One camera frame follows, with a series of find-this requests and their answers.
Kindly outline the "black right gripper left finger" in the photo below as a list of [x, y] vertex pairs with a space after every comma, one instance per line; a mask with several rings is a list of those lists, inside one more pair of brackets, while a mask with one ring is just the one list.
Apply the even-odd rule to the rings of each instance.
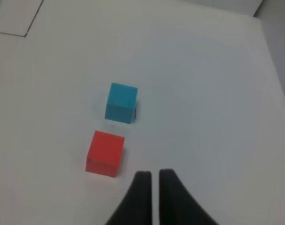
[[106, 224], [151, 225], [152, 175], [149, 171], [138, 171], [123, 200]]

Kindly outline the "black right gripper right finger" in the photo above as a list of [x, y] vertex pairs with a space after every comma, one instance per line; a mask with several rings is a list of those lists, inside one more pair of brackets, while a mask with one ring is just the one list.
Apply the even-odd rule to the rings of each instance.
[[172, 169], [159, 172], [159, 218], [161, 225], [216, 225], [190, 195]]

